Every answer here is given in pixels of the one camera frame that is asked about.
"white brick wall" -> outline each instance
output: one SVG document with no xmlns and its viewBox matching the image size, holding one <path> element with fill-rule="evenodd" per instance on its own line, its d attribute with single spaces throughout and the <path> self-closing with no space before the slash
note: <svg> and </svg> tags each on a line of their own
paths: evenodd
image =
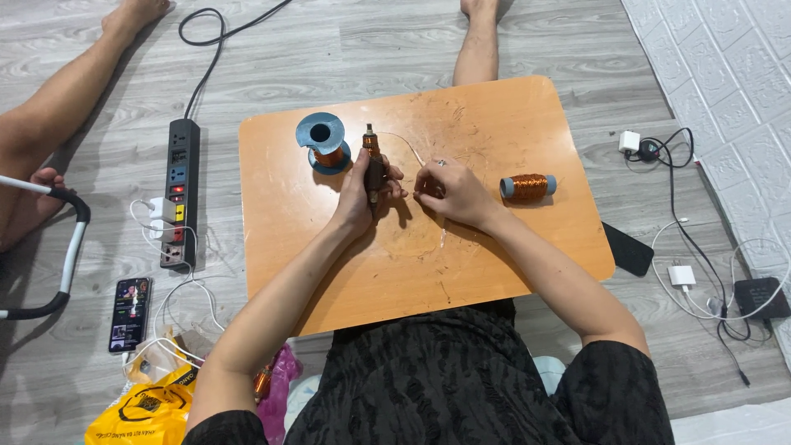
<svg viewBox="0 0 791 445">
<path fill-rule="evenodd" d="M 737 240 L 791 249 L 791 0 L 623 5 Z M 754 277 L 785 273 L 775 244 L 744 253 Z M 777 328 L 791 368 L 791 320 Z"/>
</svg>

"hand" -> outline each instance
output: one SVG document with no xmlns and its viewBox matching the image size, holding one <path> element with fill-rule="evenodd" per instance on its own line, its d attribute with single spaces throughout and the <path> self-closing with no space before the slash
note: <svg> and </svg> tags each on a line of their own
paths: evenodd
<svg viewBox="0 0 791 445">
<path fill-rule="evenodd" d="M 441 159 L 445 165 L 438 164 Z M 439 215 L 480 230 L 486 230 L 488 220 L 505 209 L 472 170 L 450 156 L 434 156 L 420 169 L 414 182 L 414 197 Z"/>
<path fill-rule="evenodd" d="M 373 222 L 371 211 L 368 208 L 368 195 L 365 193 L 365 185 L 363 184 L 365 170 L 368 168 L 370 160 L 368 151 L 364 148 L 360 149 L 357 161 L 354 162 L 351 171 L 343 178 L 338 208 L 335 209 L 335 214 L 330 219 L 330 225 L 340 229 L 349 240 L 364 234 Z M 401 170 L 394 165 L 390 165 L 387 156 L 382 155 L 382 160 L 384 161 L 384 172 L 388 177 L 388 181 L 379 191 L 380 205 L 385 200 L 405 198 L 409 194 L 401 188 L 401 183 L 399 182 L 403 179 Z"/>
</svg>

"smartphone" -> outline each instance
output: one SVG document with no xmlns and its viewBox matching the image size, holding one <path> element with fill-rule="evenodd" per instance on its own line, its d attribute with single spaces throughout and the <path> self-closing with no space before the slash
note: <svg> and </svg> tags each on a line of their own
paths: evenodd
<svg viewBox="0 0 791 445">
<path fill-rule="evenodd" d="M 636 276 L 645 276 L 653 259 L 653 249 L 602 221 L 615 265 Z"/>
<path fill-rule="evenodd" d="M 110 353 L 131 352 L 146 339 L 150 278 L 120 280 L 115 286 L 115 303 L 110 328 Z"/>
</svg>

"white plug adapter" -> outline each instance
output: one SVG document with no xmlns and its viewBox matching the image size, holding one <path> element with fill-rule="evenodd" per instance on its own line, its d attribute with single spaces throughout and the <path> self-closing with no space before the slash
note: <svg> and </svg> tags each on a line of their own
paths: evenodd
<svg viewBox="0 0 791 445">
<path fill-rule="evenodd" d="M 695 284 L 692 266 L 671 266 L 668 268 L 668 275 L 670 275 L 670 283 L 673 286 L 686 287 L 689 284 Z"/>
<path fill-rule="evenodd" d="M 624 131 L 618 141 L 618 151 L 621 153 L 637 153 L 640 150 L 640 133 Z"/>
<path fill-rule="evenodd" d="M 159 197 L 153 198 L 149 201 L 149 203 L 153 205 L 153 210 L 151 210 L 151 207 L 149 207 L 149 218 L 154 220 L 161 219 L 167 223 L 176 221 L 176 205 L 171 200 L 166 200 L 163 197 Z"/>
<path fill-rule="evenodd" d="M 161 242 L 173 241 L 175 230 L 173 229 L 173 225 L 170 222 L 165 222 L 161 219 L 155 219 L 149 224 L 149 226 L 152 227 L 149 229 L 149 240 Z"/>
</svg>

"leg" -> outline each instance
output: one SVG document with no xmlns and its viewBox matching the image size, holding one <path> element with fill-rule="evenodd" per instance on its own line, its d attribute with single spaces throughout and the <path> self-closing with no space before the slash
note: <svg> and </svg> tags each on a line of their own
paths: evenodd
<svg viewBox="0 0 791 445">
<path fill-rule="evenodd" d="M 470 18 L 470 28 L 456 59 L 453 86 L 497 80 L 499 4 L 499 0 L 461 0 L 461 11 Z"/>
<path fill-rule="evenodd" d="M 134 36 L 169 0 L 123 0 L 102 20 L 102 36 L 24 104 L 0 116 L 0 175 L 63 187 L 53 169 L 36 170 L 91 113 Z M 59 200 L 0 185 L 0 252 L 57 212 Z"/>
</svg>

